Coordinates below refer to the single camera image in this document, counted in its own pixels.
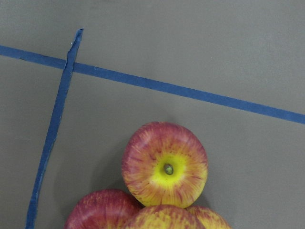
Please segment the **red-yellow apple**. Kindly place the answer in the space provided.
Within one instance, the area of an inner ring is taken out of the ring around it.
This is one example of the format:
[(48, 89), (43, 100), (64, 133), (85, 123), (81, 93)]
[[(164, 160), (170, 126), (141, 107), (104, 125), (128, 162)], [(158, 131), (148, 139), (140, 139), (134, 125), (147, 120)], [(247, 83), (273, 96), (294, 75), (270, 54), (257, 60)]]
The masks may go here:
[(187, 128), (150, 122), (131, 136), (122, 156), (122, 177), (146, 207), (186, 208), (199, 198), (207, 181), (207, 154)]
[(120, 229), (143, 205), (119, 189), (103, 189), (85, 195), (69, 214), (65, 229)]
[(217, 212), (207, 207), (189, 206), (185, 208), (197, 217), (206, 229), (232, 229), (229, 223)]
[(183, 208), (173, 205), (145, 207), (131, 217), (124, 229), (204, 229), (205, 226)]

